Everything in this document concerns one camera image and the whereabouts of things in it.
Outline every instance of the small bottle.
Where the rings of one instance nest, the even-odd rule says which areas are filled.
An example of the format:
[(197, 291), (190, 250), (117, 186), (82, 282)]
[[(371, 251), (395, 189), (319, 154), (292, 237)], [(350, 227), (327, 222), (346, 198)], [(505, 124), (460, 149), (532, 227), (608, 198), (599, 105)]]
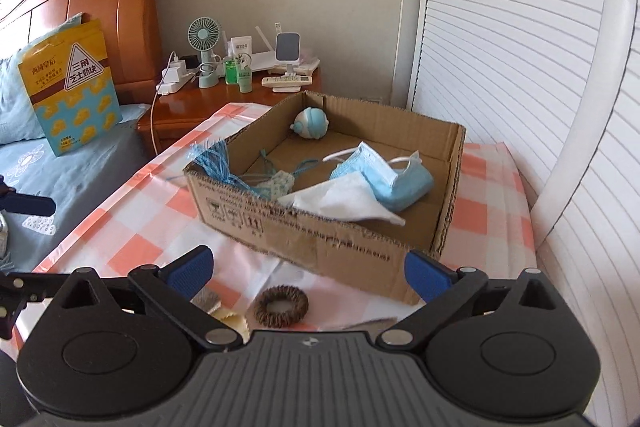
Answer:
[(251, 67), (245, 66), (244, 68), (239, 68), (238, 65), (236, 65), (236, 72), (240, 92), (251, 92), (253, 89), (253, 86), (251, 85), (253, 73)]
[(236, 60), (233, 57), (225, 57), (223, 59), (225, 65), (225, 83), (237, 84), (238, 83), (238, 71), (236, 70)]

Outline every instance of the fan stand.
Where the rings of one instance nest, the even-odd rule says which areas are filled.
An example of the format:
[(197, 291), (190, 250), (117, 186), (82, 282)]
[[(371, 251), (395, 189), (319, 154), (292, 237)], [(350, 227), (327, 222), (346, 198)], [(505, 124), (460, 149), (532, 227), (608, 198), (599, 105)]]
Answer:
[(218, 84), (218, 74), (214, 62), (211, 62), (211, 50), (200, 52), (200, 78), (198, 87), (204, 89)]

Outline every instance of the metal screw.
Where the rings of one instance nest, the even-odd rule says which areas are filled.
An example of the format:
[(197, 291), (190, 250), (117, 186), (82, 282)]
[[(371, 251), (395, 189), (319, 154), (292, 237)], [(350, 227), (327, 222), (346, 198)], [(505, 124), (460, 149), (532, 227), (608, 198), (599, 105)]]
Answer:
[(209, 344), (216, 344), (217, 346), (226, 346), (236, 340), (238, 334), (234, 330), (228, 330), (226, 328), (216, 328), (215, 330), (207, 331), (204, 336)]
[(386, 330), (380, 338), (389, 346), (406, 346), (414, 339), (414, 336), (406, 330)]

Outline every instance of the bed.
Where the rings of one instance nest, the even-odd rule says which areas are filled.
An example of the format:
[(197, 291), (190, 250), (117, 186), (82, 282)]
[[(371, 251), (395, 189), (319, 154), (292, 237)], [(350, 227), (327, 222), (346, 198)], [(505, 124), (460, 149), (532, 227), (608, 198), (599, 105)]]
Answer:
[(147, 161), (136, 122), (162, 70), (155, 0), (0, 0), (0, 57), (74, 14), (100, 19), (121, 123), (78, 150), (55, 157), (46, 139), (0, 146), (0, 174), (18, 191), (54, 198), (51, 218), (4, 214), (8, 245), (0, 269), (33, 270), (75, 227)]

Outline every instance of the green bottle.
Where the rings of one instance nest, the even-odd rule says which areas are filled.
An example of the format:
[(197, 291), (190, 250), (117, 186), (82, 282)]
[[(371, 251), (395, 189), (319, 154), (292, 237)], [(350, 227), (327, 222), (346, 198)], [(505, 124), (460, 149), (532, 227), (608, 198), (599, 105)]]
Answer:
[(237, 84), (238, 83), (238, 71), (236, 70), (236, 60), (233, 57), (225, 57), (225, 83)]

